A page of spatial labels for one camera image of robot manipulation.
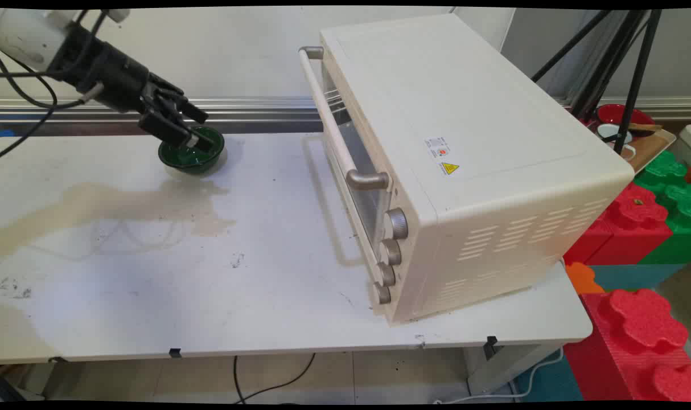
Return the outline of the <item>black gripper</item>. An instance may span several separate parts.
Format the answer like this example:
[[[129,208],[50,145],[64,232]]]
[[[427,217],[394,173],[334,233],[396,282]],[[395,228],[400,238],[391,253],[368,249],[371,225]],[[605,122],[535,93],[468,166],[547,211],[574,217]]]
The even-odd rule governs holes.
[[[67,36],[51,60],[50,70],[52,78],[73,86],[81,94],[101,84],[103,89],[95,97],[96,101],[120,113],[142,114],[138,127],[171,147],[213,151],[210,138],[147,110],[170,106],[175,115],[183,115],[197,124],[207,122],[207,112],[192,104],[183,90],[80,25],[68,27]]]

